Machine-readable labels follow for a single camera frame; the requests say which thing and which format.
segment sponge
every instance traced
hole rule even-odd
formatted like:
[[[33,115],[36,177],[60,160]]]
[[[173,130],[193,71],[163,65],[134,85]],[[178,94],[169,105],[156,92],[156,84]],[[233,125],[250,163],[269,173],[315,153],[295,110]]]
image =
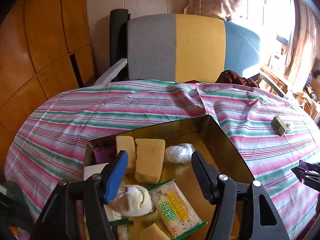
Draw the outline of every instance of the sponge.
[[[117,154],[121,150],[128,153],[129,161],[125,174],[134,173],[136,169],[136,147],[134,145],[133,137],[131,136],[116,136]]]
[[[157,184],[161,177],[165,141],[162,139],[136,139],[137,160],[135,179],[141,183]]]
[[[170,238],[162,231],[156,223],[144,229],[137,240],[170,240]]]

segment plastic bag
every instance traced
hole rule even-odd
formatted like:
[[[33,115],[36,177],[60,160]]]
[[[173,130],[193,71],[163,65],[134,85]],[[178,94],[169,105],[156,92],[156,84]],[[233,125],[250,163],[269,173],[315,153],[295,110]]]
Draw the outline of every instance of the plastic bag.
[[[286,134],[291,133],[294,128],[294,123],[292,121],[289,121],[289,122],[284,122],[284,124],[288,128]]]
[[[148,190],[139,185],[121,185],[108,206],[125,217],[140,217],[153,210]]]
[[[190,143],[181,143],[175,146],[169,146],[164,151],[165,158],[171,163],[189,163],[191,156],[195,151]]]
[[[151,187],[149,192],[173,239],[184,238],[207,224],[198,217],[174,179]]]

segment metal screw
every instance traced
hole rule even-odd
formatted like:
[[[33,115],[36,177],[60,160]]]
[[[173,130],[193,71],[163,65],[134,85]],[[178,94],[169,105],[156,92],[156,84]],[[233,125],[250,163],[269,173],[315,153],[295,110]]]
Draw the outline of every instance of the metal screw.
[[[92,178],[93,180],[98,180],[98,179],[101,178],[101,175],[100,175],[99,173],[95,173],[95,174],[93,174],[93,175],[91,176],[91,178]]]
[[[219,179],[220,179],[220,180],[228,180],[228,176],[227,176],[227,175],[224,175],[224,174],[220,174],[220,175],[219,175]]]
[[[62,179],[59,181],[59,186],[65,186],[67,185],[67,181],[65,179]]]
[[[258,180],[254,180],[254,181],[252,182],[252,184],[253,184],[254,186],[256,186],[256,187],[260,187],[260,186],[261,186],[261,182],[258,181]]]

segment brown cloth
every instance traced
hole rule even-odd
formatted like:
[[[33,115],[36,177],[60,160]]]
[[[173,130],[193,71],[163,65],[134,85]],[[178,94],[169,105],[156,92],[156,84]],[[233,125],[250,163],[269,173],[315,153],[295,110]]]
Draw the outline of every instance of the brown cloth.
[[[236,84],[236,85],[243,85],[243,86],[252,87],[252,88],[259,88],[258,84],[254,82],[252,78],[249,78],[249,79],[242,78],[232,70],[226,70],[221,72],[216,83]]]

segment striped tablecloth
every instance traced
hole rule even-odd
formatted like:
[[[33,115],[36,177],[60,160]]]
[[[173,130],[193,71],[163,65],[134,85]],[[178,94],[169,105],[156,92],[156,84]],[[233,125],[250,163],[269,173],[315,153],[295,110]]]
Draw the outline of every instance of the striped tablecloth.
[[[22,125],[5,175],[20,185],[36,219],[60,179],[81,179],[89,140],[204,114],[228,135],[295,239],[316,213],[318,192],[301,184],[291,168],[300,159],[320,162],[320,131],[300,107],[257,88],[140,80],[61,93]],[[276,135],[275,115],[294,123],[289,135]]]

